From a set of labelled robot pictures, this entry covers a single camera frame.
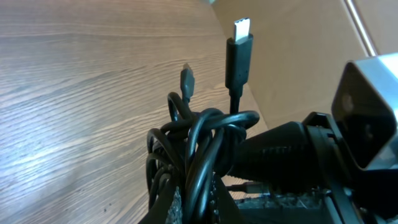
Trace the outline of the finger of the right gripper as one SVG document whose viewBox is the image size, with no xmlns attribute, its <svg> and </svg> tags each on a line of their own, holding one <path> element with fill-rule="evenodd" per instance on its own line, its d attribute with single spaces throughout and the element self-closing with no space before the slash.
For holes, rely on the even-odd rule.
<svg viewBox="0 0 398 224">
<path fill-rule="evenodd" d="M 311 145 L 302 123 L 291 121 L 243 141 L 229 175 L 298 187 L 311 176 Z"/>
</svg>

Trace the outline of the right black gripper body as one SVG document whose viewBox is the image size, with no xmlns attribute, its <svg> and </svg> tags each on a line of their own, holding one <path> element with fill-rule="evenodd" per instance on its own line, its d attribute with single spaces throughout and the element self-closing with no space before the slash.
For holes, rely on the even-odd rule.
<svg viewBox="0 0 398 224">
<path fill-rule="evenodd" d="M 302 122 L 311 145 L 311 176 L 298 187 L 268 188 L 282 194 L 317 192 L 329 197 L 342 223 L 397 220 L 397 170 L 361 170 L 331 115 L 310 113 Z"/>
</svg>

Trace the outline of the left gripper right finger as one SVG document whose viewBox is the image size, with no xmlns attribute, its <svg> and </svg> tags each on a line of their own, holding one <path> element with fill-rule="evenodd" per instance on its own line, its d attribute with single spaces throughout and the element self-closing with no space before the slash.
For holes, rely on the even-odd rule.
<svg viewBox="0 0 398 224">
<path fill-rule="evenodd" d="M 212 224 L 244 224 L 234 199 L 227 191 L 221 178 L 214 174 L 210 189 L 210 223 Z"/>
</svg>

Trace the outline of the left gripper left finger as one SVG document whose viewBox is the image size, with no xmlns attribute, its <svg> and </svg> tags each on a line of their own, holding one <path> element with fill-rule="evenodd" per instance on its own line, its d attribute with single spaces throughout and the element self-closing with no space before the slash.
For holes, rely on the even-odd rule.
<svg viewBox="0 0 398 224">
<path fill-rule="evenodd" d="M 182 224 L 182 196 L 178 182 L 170 179 L 154 206 L 139 224 Z"/>
</svg>

